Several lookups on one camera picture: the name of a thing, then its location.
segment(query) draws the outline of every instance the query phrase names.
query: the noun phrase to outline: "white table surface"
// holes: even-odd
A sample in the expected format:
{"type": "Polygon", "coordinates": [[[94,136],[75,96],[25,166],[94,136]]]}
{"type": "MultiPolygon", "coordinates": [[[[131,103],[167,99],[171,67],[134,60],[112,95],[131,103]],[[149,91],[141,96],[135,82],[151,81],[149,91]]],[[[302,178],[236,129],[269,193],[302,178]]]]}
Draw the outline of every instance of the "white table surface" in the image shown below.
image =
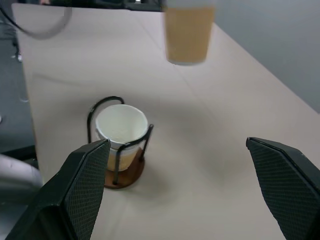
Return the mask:
{"type": "MultiPolygon", "coordinates": [[[[13,10],[32,31],[64,12],[13,10]]],[[[197,66],[168,63],[163,35],[160,13],[77,8],[51,39],[18,35],[44,181],[87,143],[89,108],[118,95],[155,128],[138,182],[104,190],[92,240],[284,240],[246,138],[296,147],[320,168],[319,115],[218,26],[197,66]]]]}

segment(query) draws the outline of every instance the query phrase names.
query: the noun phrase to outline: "round wooden base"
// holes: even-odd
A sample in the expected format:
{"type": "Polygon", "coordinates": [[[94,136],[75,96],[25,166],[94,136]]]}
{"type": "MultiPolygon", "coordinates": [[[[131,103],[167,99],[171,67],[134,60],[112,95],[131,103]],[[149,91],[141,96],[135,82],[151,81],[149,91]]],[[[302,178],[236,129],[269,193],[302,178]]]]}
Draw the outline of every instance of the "round wooden base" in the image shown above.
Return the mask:
{"type": "Polygon", "coordinates": [[[142,161],[139,161],[141,154],[142,149],[140,148],[129,168],[124,171],[119,171],[117,185],[113,184],[115,172],[106,170],[104,187],[107,189],[123,189],[137,181],[145,167],[145,160],[142,159],[142,161]]]}

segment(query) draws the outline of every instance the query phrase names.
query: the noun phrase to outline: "cable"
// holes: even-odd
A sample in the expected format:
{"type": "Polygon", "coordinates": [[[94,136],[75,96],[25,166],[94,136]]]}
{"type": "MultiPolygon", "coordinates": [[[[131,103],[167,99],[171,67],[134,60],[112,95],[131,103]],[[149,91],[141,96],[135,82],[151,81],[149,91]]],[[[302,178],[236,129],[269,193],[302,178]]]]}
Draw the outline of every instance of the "cable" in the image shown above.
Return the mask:
{"type": "Polygon", "coordinates": [[[14,27],[16,27],[17,29],[19,29],[21,32],[28,35],[29,37],[32,37],[38,40],[49,39],[54,37],[58,33],[60,33],[66,27],[67,23],[70,21],[72,16],[72,8],[66,7],[64,9],[63,18],[61,18],[54,27],[44,32],[32,32],[22,28],[13,19],[11,19],[11,17],[6,13],[5,9],[2,6],[2,0],[0,0],[0,12],[14,27]]]}

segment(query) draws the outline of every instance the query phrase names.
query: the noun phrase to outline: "floor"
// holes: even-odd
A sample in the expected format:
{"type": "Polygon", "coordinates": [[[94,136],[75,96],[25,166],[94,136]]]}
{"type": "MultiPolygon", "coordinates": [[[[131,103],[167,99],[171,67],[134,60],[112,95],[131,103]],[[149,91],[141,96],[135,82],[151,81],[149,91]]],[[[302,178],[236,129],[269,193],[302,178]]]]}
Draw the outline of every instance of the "floor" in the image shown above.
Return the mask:
{"type": "MultiPolygon", "coordinates": [[[[0,25],[0,38],[4,26],[0,25]]],[[[34,144],[22,64],[11,40],[0,40],[0,153],[34,144]]]]}

